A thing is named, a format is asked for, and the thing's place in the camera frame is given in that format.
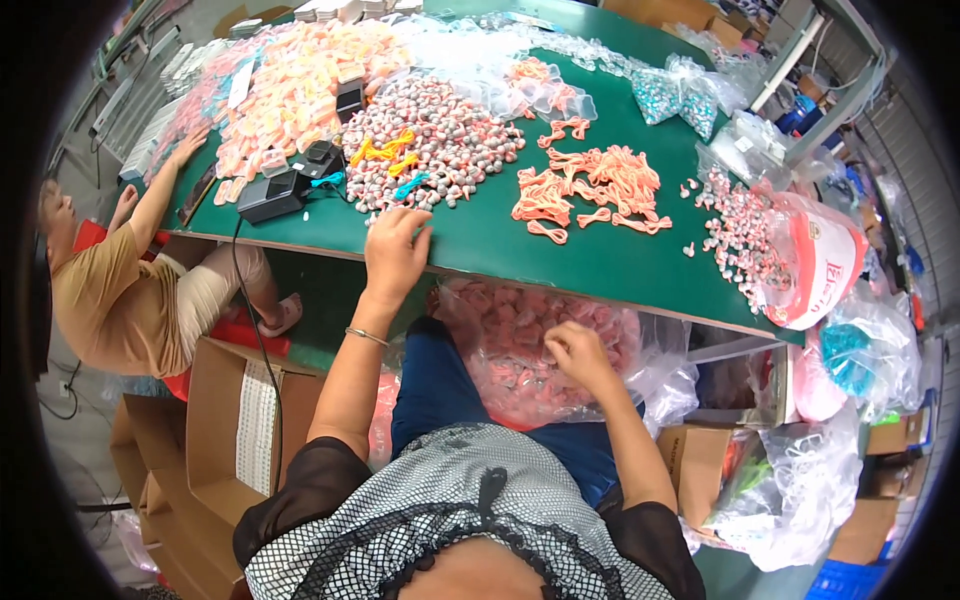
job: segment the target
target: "black device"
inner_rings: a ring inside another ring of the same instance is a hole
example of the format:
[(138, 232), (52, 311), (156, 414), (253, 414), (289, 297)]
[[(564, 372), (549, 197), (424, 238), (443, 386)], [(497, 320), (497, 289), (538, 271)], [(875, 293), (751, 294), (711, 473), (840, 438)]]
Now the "black device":
[(206, 193), (213, 187), (213, 182), (217, 179), (216, 171), (217, 161), (214, 160), (210, 163), (210, 166), (206, 168), (204, 174), (200, 176), (200, 180), (197, 181), (197, 184), (194, 185), (190, 193), (187, 194), (186, 200), (183, 201), (183, 206), (177, 211), (177, 218), (180, 219), (184, 227), (190, 223), (190, 219), (193, 218), (193, 213), (197, 211), (197, 206), (200, 205)]
[(303, 175), (318, 180), (344, 170), (344, 149), (329, 141), (314, 142), (303, 153), (306, 164), (300, 169)]
[(350, 80), (337, 84), (337, 116), (346, 124), (357, 112), (367, 107), (367, 97), (363, 95), (363, 80)]
[(299, 171), (287, 171), (244, 188), (237, 212), (251, 225), (303, 209), (303, 197), (312, 188), (310, 178)]

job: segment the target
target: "red chair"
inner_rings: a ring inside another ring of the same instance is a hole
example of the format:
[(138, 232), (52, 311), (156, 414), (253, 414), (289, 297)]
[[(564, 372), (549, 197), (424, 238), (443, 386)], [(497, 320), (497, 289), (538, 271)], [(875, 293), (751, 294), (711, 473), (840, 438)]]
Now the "red chair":
[[(73, 252), (86, 250), (106, 239), (107, 230), (105, 228), (100, 227), (89, 219), (84, 219), (84, 221), (80, 223), (80, 230), (77, 231), (77, 238), (73, 243)], [(170, 241), (169, 233), (158, 232), (157, 235), (154, 236), (154, 244), (159, 248), (163, 248), (168, 241)], [(147, 252), (142, 258), (143, 260), (153, 262), (156, 255), (152, 252)], [(250, 315), (245, 311), (241, 311), (240, 315), (237, 316), (234, 321), (228, 319), (218, 321), (216, 325), (213, 326), (213, 330), (210, 331), (210, 337), (238, 346), (260, 349), (260, 344), (257, 342), (256, 332), (253, 330), (253, 327), (254, 325), (250, 320)], [(275, 338), (263, 338), (263, 347), (271, 354), (286, 358), (287, 353), (290, 351), (290, 339), (282, 335)], [(190, 370), (187, 369), (185, 372), (173, 377), (164, 377), (163, 383), (166, 384), (174, 396), (186, 402), (187, 393), (190, 390)]]

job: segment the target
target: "woman's arm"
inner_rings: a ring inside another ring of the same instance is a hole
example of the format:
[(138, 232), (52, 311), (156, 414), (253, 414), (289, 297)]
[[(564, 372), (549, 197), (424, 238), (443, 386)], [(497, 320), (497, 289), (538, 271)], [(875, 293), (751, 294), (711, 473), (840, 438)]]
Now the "woman's arm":
[[(364, 247), (367, 288), (350, 327), (386, 339), (400, 305), (423, 273), (430, 246), (429, 212), (399, 208), (371, 228)], [(370, 455), (368, 432), (376, 404), (383, 346), (348, 333), (337, 351), (307, 434), (337, 438), (361, 460)]]
[(623, 488), (623, 509), (654, 501), (677, 512), (670, 474), (634, 403), (613, 371), (600, 336), (572, 321), (544, 335), (557, 365), (597, 399), (613, 447), (616, 474)]

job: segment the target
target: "teal item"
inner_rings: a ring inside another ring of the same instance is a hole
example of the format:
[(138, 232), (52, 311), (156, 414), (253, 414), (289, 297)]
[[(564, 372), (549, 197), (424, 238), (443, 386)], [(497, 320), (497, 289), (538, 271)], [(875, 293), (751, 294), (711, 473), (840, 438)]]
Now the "teal item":
[(824, 367), (830, 379), (851, 396), (865, 397), (874, 387), (876, 375), (865, 352), (871, 343), (867, 332), (853, 324), (827, 325), (820, 330)]

